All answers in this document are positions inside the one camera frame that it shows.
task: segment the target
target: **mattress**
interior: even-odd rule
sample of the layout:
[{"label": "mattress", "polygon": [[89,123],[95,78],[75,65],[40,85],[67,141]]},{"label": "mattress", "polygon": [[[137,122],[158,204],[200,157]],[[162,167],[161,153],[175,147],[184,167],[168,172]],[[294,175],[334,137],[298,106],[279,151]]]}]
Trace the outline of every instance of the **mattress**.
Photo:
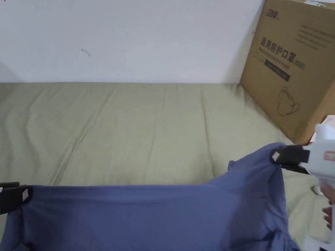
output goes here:
[{"label": "mattress", "polygon": [[[41,185],[200,184],[290,144],[240,85],[212,84],[1,85],[0,139],[2,182]],[[283,173],[292,238],[326,238],[318,180]]]}]

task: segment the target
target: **blue t-shirt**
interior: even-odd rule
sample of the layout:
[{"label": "blue t-shirt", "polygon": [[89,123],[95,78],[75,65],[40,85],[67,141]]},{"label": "blue t-shirt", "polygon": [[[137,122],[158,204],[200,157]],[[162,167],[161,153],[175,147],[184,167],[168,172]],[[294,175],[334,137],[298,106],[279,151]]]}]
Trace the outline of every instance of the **blue t-shirt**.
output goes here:
[{"label": "blue t-shirt", "polygon": [[34,186],[0,250],[299,250],[270,144],[203,185]]}]

